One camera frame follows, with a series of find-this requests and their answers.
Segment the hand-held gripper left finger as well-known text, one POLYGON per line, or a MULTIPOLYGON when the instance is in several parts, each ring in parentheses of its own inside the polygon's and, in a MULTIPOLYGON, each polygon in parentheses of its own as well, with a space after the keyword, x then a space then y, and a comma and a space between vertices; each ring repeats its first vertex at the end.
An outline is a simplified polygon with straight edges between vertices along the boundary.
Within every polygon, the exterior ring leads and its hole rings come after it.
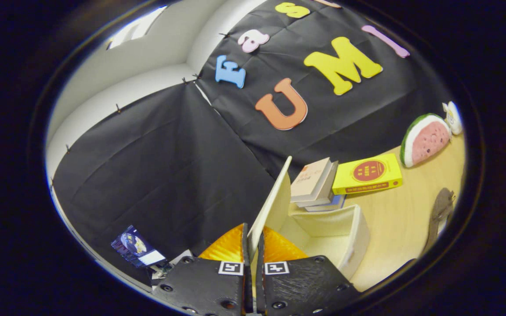
POLYGON ((248 226, 239 224, 199 256, 184 256, 158 281, 153 297, 196 316, 244 316, 253 309, 248 226))

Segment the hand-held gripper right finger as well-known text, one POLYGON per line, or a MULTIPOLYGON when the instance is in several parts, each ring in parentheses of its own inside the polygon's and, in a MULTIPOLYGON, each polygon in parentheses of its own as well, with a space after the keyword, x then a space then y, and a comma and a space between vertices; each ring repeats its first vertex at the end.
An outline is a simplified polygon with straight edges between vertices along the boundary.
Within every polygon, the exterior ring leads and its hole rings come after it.
POLYGON ((307 256, 275 230, 262 230, 255 276, 263 316, 331 316, 361 293, 324 255, 307 256))

